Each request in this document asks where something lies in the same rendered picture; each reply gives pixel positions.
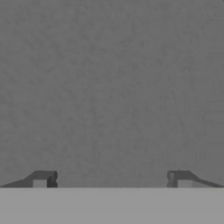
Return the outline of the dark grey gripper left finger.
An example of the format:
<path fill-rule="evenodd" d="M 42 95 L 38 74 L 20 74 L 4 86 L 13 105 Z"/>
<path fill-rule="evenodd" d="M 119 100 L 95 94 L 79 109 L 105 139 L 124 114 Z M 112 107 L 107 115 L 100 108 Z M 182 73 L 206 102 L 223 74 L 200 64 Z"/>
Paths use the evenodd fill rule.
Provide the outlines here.
<path fill-rule="evenodd" d="M 34 171 L 27 177 L 3 185 L 3 187 L 5 188 L 57 187 L 58 186 L 57 178 L 58 173 L 56 171 Z"/>

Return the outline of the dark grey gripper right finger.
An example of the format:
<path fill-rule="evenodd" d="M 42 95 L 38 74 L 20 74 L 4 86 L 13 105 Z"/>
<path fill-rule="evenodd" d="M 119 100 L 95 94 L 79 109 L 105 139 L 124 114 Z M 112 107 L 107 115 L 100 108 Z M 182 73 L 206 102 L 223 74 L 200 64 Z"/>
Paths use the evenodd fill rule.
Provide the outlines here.
<path fill-rule="evenodd" d="M 199 178 L 191 171 L 168 171 L 167 172 L 167 186 L 174 188 L 203 188 L 216 187 L 224 188 L 224 185 L 219 185 L 214 182 Z"/>

